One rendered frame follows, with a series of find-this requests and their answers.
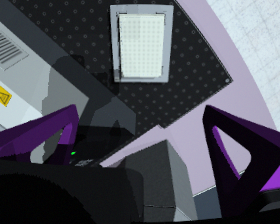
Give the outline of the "white multi-well plate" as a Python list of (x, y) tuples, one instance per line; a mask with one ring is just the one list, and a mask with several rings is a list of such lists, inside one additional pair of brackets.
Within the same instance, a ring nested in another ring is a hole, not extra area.
[(164, 14), (119, 14), (122, 77), (161, 76)]

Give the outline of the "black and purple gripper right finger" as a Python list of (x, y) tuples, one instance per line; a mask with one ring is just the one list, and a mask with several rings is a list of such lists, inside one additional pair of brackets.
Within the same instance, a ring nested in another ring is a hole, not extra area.
[[(279, 131), (211, 105), (205, 106), (202, 122), (222, 218), (241, 215), (260, 193), (280, 188)], [(241, 177), (225, 150), (217, 127), (251, 154), (251, 161)]]

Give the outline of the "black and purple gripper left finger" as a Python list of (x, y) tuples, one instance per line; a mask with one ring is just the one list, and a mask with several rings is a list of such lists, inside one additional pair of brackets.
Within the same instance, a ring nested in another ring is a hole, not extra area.
[(69, 166), (78, 122), (77, 108), (72, 104), (46, 116), (0, 131), (0, 159), (32, 163), (31, 152), (64, 127), (48, 164)]

